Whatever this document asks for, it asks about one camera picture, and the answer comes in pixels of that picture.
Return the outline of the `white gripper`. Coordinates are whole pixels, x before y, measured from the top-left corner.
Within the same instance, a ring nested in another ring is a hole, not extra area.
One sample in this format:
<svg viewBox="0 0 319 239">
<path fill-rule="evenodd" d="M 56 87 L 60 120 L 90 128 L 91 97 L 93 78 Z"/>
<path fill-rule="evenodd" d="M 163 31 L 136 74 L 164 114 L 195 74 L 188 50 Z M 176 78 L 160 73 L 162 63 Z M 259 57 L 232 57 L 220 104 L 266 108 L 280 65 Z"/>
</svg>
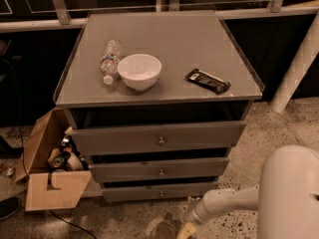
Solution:
<svg viewBox="0 0 319 239">
<path fill-rule="evenodd" d="M 205 211 L 202 210 L 202 201 L 200 197 L 193 198 L 189 196 L 187 198 L 188 207 L 185 213 L 185 219 L 189 222 L 185 222 L 180 231 L 178 232 L 176 239 L 188 239 L 197 230 L 196 225 L 203 225 L 207 222 L 204 217 Z"/>
</svg>

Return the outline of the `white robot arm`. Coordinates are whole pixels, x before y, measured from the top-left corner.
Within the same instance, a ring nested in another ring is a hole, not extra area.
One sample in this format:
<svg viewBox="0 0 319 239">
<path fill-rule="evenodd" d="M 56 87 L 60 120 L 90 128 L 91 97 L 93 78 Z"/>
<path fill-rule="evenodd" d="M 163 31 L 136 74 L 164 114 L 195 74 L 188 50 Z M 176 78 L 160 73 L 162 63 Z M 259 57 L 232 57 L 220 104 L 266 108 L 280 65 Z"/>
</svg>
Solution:
<svg viewBox="0 0 319 239">
<path fill-rule="evenodd" d="M 176 239 L 235 210 L 258 213 L 257 239 L 319 239 L 319 152 L 300 145 L 274 150 L 257 185 L 213 189 L 192 200 Z"/>
</svg>

